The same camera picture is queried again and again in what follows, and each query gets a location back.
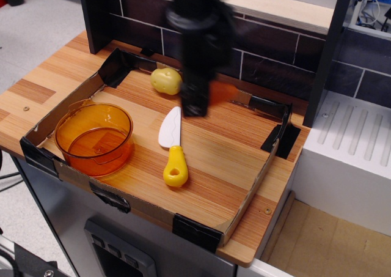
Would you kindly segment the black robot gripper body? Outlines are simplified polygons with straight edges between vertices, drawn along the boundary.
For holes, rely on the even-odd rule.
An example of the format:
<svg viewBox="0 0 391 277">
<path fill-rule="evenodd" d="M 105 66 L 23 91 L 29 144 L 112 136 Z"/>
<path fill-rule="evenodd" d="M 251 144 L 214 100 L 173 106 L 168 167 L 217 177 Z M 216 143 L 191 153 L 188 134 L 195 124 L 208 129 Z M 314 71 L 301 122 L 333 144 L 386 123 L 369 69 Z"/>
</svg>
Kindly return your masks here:
<svg viewBox="0 0 391 277">
<path fill-rule="evenodd" d="M 206 15 L 181 15 L 168 8 L 168 22 L 181 34 L 180 57 L 187 86 L 208 87 L 216 70 L 230 63 L 235 35 L 233 10 L 215 7 Z"/>
</svg>

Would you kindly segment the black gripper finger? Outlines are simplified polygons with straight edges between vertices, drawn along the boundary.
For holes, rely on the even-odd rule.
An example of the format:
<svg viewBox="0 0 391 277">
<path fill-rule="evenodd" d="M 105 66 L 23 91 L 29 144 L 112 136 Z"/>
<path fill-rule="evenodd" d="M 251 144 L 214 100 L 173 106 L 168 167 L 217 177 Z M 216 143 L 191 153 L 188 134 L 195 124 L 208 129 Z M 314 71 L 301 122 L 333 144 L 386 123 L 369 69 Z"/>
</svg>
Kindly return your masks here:
<svg viewBox="0 0 391 277">
<path fill-rule="evenodd" d="M 205 117 L 209 105 L 208 83 L 183 83 L 181 107 L 185 117 Z"/>
</svg>

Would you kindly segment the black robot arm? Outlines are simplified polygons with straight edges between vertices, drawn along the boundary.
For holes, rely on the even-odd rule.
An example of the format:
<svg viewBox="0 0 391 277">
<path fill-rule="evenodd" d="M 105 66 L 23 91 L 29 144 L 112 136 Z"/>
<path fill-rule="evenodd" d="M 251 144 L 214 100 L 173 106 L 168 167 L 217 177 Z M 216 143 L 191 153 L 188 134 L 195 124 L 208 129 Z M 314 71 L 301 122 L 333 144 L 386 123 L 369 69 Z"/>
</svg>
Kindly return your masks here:
<svg viewBox="0 0 391 277">
<path fill-rule="evenodd" d="M 186 117 L 204 117 L 210 82 L 229 65 L 235 36 L 233 10 L 222 0 L 173 0 L 168 22 L 181 34 L 181 106 Z"/>
</svg>

